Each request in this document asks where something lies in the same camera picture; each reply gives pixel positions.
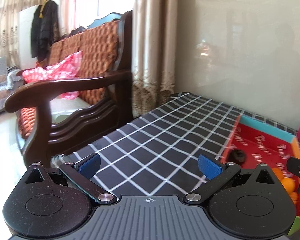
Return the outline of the dark fruit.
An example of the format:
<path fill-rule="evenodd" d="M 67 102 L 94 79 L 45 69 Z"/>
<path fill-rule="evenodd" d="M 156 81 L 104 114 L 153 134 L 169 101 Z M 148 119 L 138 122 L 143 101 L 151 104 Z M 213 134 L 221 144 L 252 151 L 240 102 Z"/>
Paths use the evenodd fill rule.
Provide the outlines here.
<path fill-rule="evenodd" d="M 247 159 L 247 155 L 243 150 L 233 149 L 229 152 L 227 162 L 236 163 L 239 166 L 243 166 Z"/>

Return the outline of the grey sofa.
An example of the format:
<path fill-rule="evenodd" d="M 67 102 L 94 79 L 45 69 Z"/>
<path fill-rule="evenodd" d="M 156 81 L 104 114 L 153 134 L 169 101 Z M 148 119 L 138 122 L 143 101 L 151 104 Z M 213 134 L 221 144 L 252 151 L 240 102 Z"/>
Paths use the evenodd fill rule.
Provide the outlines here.
<path fill-rule="evenodd" d="M 4 111 L 4 104 L 9 95 L 23 83 L 23 78 L 18 76 L 17 67 L 8 67 L 6 56 L 0 57 L 0 113 Z"/>

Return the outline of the beige curtain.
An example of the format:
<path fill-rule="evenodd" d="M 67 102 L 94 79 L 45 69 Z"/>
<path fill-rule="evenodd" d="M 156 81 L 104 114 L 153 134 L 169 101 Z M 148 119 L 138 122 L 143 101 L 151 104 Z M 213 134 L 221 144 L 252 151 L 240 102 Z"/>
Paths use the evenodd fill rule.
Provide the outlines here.
<path fill-rule="evenodd" d="M 178 0 L 135 0 L 133 101 L 135 117 L 165 103 L 174 92 Z"/>

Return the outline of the black hanging jacket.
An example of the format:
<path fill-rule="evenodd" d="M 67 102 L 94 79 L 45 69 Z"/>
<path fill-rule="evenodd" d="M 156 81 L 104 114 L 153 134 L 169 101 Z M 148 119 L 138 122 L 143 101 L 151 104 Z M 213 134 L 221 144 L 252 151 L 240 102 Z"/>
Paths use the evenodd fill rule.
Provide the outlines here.
<path fill-rule="evenodd" d="M 58 5 L 52 0 L 38 5 L 31 25 L 31 55 L 42 62 L 48 56 L 50 47 L 60 38 Z"/>

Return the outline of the brown green round fruit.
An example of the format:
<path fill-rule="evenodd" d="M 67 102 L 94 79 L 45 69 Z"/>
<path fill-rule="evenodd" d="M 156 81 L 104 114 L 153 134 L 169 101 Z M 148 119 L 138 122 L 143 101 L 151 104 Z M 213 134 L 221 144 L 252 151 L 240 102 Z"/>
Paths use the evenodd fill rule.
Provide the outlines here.
<path fill-rule="evenodd" d="M 284 174 L 282 173 L 282 171 L 279 168 L 274 167 L 274 168 L 272 168 L 272 171 L 277 176 L 279 181 L 281 181 L 282 179 L 285 178 Z"/>

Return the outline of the black white checkered tablecloth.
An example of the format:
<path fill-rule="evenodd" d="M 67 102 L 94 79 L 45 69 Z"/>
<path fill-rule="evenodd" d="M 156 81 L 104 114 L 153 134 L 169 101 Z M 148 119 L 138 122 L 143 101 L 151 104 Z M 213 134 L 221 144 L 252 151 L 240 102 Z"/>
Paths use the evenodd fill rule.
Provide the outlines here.
<path fill-rule="evenodd" d="M 183 196 L 206 181 L 198 157 L 209 153 L 221 160 L 242 116 L 296 135 L 296 130 L 261 115 L 182 92 L 80 150 L 53 157 L 51 165 L 98 153 L 101 167 L 92 181 L 115 196 Z"/>

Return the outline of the red cardboard box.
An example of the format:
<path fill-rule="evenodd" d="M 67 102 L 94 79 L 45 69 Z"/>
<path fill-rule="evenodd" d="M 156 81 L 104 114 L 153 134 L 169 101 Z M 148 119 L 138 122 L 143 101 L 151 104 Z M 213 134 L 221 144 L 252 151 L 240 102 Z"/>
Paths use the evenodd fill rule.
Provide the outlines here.
<path fill-rule="evenodd" d="M 242 168 L 255 168 L 261 163 L 267 164 L 270 168 L 277 167 L 285 178 L 295 180 L 294 192 L 297 193 L 300 178 L 288 172 L 286 167 L 288 158 L 300 159 L 300 144 L 296 135 L 266 122 L 240 115 L 229 135 L 229 141 L 222 154 L 222 163 L 227 161 L 228 154 L 233 149 L 243 150 L 247 155 Z M 297 216 L 289 232 L 290 235 L 300 230 L 299 197 L 295 207 Z"/>

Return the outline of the small orange kumquat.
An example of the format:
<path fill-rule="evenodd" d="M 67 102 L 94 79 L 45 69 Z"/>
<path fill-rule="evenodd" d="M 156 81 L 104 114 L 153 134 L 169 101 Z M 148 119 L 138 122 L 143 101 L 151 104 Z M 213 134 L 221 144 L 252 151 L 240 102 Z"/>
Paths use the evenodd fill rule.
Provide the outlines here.
<path fill-rule="evenodd" d="M 288 192 L 288 194 L 291 194 L 295 190 L 295 180 L 293 178 L 283 178 L 281 180 L 282 186 L 285 188 L 285 190 Z"/>

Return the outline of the pink plaid cloth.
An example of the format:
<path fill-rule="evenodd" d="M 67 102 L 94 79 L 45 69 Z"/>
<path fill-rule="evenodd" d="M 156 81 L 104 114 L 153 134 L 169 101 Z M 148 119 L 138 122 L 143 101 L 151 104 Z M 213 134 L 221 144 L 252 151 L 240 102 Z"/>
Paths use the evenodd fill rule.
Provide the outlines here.
<path fill-rule="evenodd" d="M 62 62 L 47 66 L 46 69 L 36 67 L 22 72 L 23 80 L 32 83 L 43 80 L 73 79 L 78 76 L 82 62 L 82 51 L 67 56 Z"/>

